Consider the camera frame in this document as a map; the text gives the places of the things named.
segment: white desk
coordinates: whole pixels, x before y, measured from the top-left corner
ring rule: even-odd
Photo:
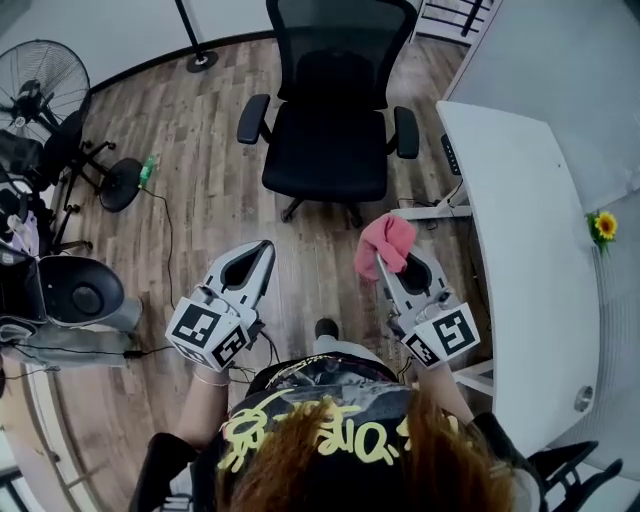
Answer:
[[[417,220],[473,214],[492,318],[493,412],[525,455],[580,420],[576,397],[596,388],[599,307],[593,244],[551,129],[526,117],[438,102],[464,185],[435,208],[395,210]],[[468,195],[469,206],[459,205]]]

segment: yellow flower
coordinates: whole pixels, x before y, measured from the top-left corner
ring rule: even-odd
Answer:
[[[618,221],[611,213],[602,212],[596,217],[596,228],[602,238],[613,240],[618,231]]]

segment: black t-shirt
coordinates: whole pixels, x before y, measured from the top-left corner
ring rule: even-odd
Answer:
[[[405,497],[393,489],[404,488],[400,457],[410,449],[410,390],[381,364],[333,353],[260,372],[200,454],[171,434],[155,435],[130,510],[215,510],[216,471],[231,472],[233,485],[277,422],[295,407],[323,398],[329,400],[330,421],[319,430],[318,457],[305,475],[310,494],[323,497],[313,508],[407,508]],[[457,419],[450,416],[449,422],[455,430]],[[491,414],[475,424],[497,458],[527,467]]]

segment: chair armrest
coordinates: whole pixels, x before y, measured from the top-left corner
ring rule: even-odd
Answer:
[[[255,144],[258,142],[260,134],[265,141],[269,142],[271,131],[267,127],[264,116],[267,113],[270,99],[268,94],[256,94],[249,99],[238,123],[238,142]]]
[[[420,135],[416,116],[408,108],[396,107],[393,109],[393,117],[396,123],[396,134],[389,142],[388,153],[396,150],[400,158],[418,158],[420,150]]]

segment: fan base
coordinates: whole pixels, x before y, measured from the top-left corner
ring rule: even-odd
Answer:
[[[100,203],[111,213],[124,210],[138,195],[142,164],[133,158],[117,162],[100,187]]]

